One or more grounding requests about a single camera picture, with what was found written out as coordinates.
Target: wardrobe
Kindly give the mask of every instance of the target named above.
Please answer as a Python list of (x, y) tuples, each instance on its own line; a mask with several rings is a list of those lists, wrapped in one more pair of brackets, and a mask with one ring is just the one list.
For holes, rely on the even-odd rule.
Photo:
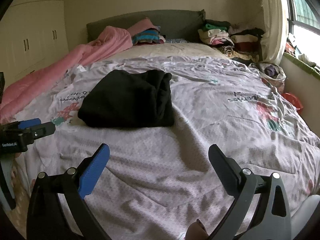
[(6, 87), (68, 53), (64, 0), (14, 0), (0, 21)]

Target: window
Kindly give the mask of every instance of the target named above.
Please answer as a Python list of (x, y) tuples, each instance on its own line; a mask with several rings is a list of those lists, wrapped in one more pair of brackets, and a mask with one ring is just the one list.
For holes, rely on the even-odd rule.
[(289, 32), (299, 51), (320, 66), (320, 16), (308, 0), (288, 0)]

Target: window frame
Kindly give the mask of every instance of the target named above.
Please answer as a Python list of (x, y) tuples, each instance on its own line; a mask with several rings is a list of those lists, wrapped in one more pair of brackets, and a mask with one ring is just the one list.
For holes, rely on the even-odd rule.
[[(320, 23), (320, 15), (318, 14), (317, 10), (312, 6), (309, 0), (305, 0), (307, 5), (310, 7), (312, 13), (315, 15), (316, 19)], [(297, 21), (296, 16), (295, 16), (295, 8), (294, 8), (294, 1), (293, 0), (287, 0), (288, 2), (288, 10), (289, 10), (289, 18), (288, 23), (289, 23), (289, 32), (293, 33), (293, 26), (297, 25), (299, 27), (305, 28), (309, 31), (312, 31), (313, 33), (316, 33), (320, 35), (320, 30), (317, 29), (316, 27), (313, 27), (311, 25), (305, 24), (303, 22)]]

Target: gray headboard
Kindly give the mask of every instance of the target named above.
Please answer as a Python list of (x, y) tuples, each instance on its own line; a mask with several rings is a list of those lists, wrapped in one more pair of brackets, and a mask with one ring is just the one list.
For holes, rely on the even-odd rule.
[(205, 11), (153, 10), (122, 14), (87, 24), (88, 42), (98, 38), (108, 25), (128, 29), (138, 21), (148, 17), (153, 25), (161, 26), (160, 33), (167, 39), (199, 41), (198, 29), (205, 21)]

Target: green folded garment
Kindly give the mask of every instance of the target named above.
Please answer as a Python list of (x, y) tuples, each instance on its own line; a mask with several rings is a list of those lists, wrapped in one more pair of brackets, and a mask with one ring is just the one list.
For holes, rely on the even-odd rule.
[(227, 31), (226, 27), (218, 27), (218, 26), (211, 25), (209, 23), (207, 23), (205, 26), (202, 27), (202, 30), (204, 32), (207, 32), (208, 30), (212, 30), (212, 29), (220, 29), (222, 31)]

